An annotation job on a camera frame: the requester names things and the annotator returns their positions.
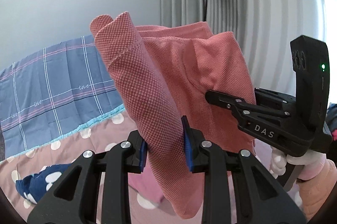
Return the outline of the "white gloved right hand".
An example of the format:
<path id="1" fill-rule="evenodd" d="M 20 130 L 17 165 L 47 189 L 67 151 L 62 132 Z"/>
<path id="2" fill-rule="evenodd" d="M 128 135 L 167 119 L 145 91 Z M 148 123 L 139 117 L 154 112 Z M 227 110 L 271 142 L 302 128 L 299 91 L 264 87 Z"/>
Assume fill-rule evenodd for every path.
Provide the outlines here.
<path id="1" fill-rule="evenodd" d="M 301 157 L 293 157 L 286 155 L 284 152 L 272 148 L 270 173 L 277 178 L 286 172 L 286 165 L 303 166 L 302 171 L 298 175 L 300 180 L 308 181 L 316 177 L 323 169 L 326 162 L 326 155 L 313 150 L 308 150 Z"/>

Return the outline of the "orange right sleeve forearm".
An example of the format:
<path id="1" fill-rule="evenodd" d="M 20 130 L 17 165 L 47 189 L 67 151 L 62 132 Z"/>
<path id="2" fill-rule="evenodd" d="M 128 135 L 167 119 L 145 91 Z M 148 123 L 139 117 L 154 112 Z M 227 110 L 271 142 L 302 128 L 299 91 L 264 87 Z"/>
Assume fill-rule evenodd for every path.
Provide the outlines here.
<path id="1" fill-rule="evenodd" d="M 322 207 L 336 184 L 336 166 L 326 160 L 321 171 L 314 178 L 298 182 L 303 211 L 309 221 Z"/>

